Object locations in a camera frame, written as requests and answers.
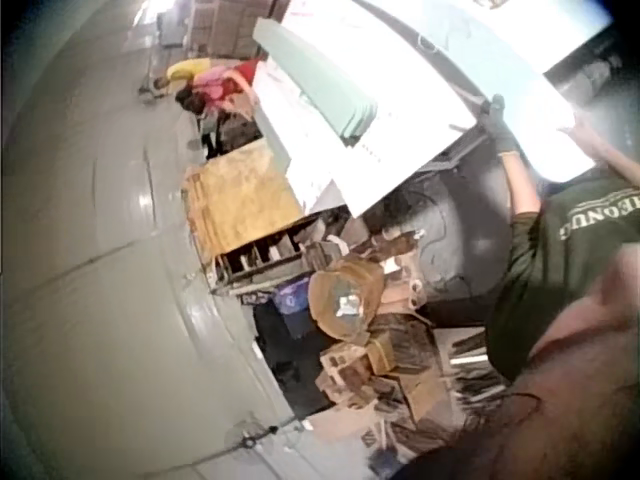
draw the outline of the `wire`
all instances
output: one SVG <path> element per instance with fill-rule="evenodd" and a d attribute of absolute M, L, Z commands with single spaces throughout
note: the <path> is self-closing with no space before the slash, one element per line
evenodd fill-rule
<path fill-rule="evenodd" d="M 442 208 L 440 208 L 440 205 L 438 204 L 438 202 L 431 196 L 428 195 L 424 192 L 419 192 L 417 190 L 406 190 L 407 193 L 412 193 L 414 195 L 418 195 L 419 197 L 424 198 L 425 200 L 427 200 L 429 203 L 431 203 L 436 210 L 438 210 L 438 214 L 440 215 L 440 220 L 442 220 L 442 234 L 438 237 L 435 238 L 433 240 L 429 240 L 428 242 L 426 242 L 421 248 L 420 248 L 420 258 L 422 258 L 425 250 L 432 246 L 435 245 L 436 243 L 440 243 L 443 240 L 446 240 L 447 238 L 447 219 L 444 216 L 444 213 L 442 212 Z"/>
<path fill-rule="evenodd" d="M 432 196 L 430 196 L 430 195 L 428 195 L 428 194 L 426 194 L 424 192 L 418 191 L 418 190 L 407 189 L 406 192 L 407 193 L 412 193 L 414 195 L 418 195 L 419 197 L 422 197 L 425 200 L 427 200 L 429 203 L 431 203 L 436 208 L 436 210 L 438 210 L 438 214 L 440 215 L 440 220 L 442 221 L 442 234 L 439 237 L 437 237 L 437 238 L 435 238 L 433 240 L 429 240 L 424 245 L 422 245 L 422 247 L 420 248 L 419 258 L 422 258 L 424 253 L 425 253 L 425 251 L 427 250 L 427 248 L 429 248 L 432 245 L 435 245 L 435 244 L 440 243 L 440 242 L 442 242 L 442 241 L 447 239 L 447 233 L 448 233 L 448 230 L 447 230 L 447 219 L 444 216 L 442 208 L 440 208 L 440 205 L 438 204 L 438 202 Z M 431 263 L 431 266 L 433 266 L 433 257 L 432 257 L 430 263 Z M 439 287 L 439 286 L 437 286 L 437 285 L 435 285 L 435 284 L 433 284 L 431 282 L 429 282 L 429 286 L 431 288 L 433 288 L 438 293 L 450 293 L 450 290 L 449 290 L 447 285 L 449 283 L 451 283 L 451 282 L 456 281 L 456 280 L 460 281 L 460 282 L 462 282 L 464 284 L 464 286 L 467 289 L 467 294 L 468 294 L 469 300 L 471 300 L 472 302 L 475 303 L 473 289 L 471 288 L 471 283 L 469 282 L 469 280 L 467 280 L 467 278 L 464 275 L 457 274 L 457 275 L 454 275 L 453 277 L 448 278 L 447 280 L 444 281 L 444 286 L 443 287 Z"/>

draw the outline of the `hand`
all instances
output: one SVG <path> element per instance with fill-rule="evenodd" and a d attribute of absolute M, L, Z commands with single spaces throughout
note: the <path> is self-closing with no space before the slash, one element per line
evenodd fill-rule
<path fill-rule="evenodd" d="M 560 128 L 559 130 L 566 133 L 589 158 L 598 162 L 604 161 L 609 144 L 587 123 L 582 115 L 574 114 L 574 116 L 576 123 L 573 128 Z"/>
<path fill-rule="evenodd" d="M 478 122 L 496 142 L 498 155 L 518 151 L 515 137 L 504 123 L 504 98 L 502 95 L 494 95 L 491 103 L 486 102 L 482 107 L 482 113 Z"/>

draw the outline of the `wooden block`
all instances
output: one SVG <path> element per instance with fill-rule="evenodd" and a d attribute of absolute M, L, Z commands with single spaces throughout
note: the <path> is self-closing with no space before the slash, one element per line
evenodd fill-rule
<path fill-rule="evenodd" d="M 391 334 L 388 331 L 371 335 L 366 348 L 374 374 L 384 375 L 396 366 L 393 346 L 391 345 Z"/>

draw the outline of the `person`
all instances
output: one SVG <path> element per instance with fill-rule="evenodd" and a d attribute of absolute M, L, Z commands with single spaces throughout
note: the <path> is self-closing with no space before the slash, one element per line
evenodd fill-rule
<path fill-rule="evenodd" d="M 640 241 L 640 165 L 578 117 L 565 133 L 599 167 L 542 203 L 504 108 L 496 96 L 480 118 L 495 139 L 513 212 L 508 271 L 486 330 L 492 365 L 513 381 L 553 319 L 587 292 L 623 244 Z"/>
<path fill-rule="evenodd" d="M 191 58 L 175 63 L 167 69 L 167 73 L 153 80 L 153 88 L 163 90 L 171 82 L 186 81 L 187 84 L 193 82 L 194 78 L 201 73 L 210 70 L 213 61 L 210 58 Z"/>
<path fill-rule="evenodd" d="M 251 107 L 258 103 L 258 96 L 252 88 L 256 68 L 260 59 L 255 58 L 234 67 L 216 66 L 197 75 L 176 94 L 176 101 L 185 110 L 197 116 L 213 109 L 229 113 L 239 113 L 248 120 L 253 112 L 232 100 L 233 95 L 245 93 Z"/>
<path fill-rule="evenodd" d="M 495 410 L 393 480 L 640 478 L 640 244 L 551 323 Z"/>
<path fill-rule="evenodd" d="M 577 119 L 603 166 L 541 202 L 495 97 L 480 119 L 511 191 L 513 248 L 489 358 L 499 405 L 394 480 L 640 478 L 640 167 Z"/>

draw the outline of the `dark hair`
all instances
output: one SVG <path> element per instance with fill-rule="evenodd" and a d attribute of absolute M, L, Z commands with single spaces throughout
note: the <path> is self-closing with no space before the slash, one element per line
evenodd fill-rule
<path fill-rule="evenodd" d="M 182 108 L 191 113 L 194 113 L 195 115 L 202 115 L 204 113 L 206 105 L 207 102 L 205 100 L 204 94 L 201 92 L 196 92 L 185 100 L 185 102 L 182 104 Z"/>
<path fill-rule="evenodd" d="M 193 88 L 191 88 L 190 85 L 187 85 L 183 89 L 178 90 L 178 92 L 176 93 L 176 102 L 178 102 L 184 108 L 185 102 L 189 98 L 191 98 L 192 95 L 193 95 Z"/>

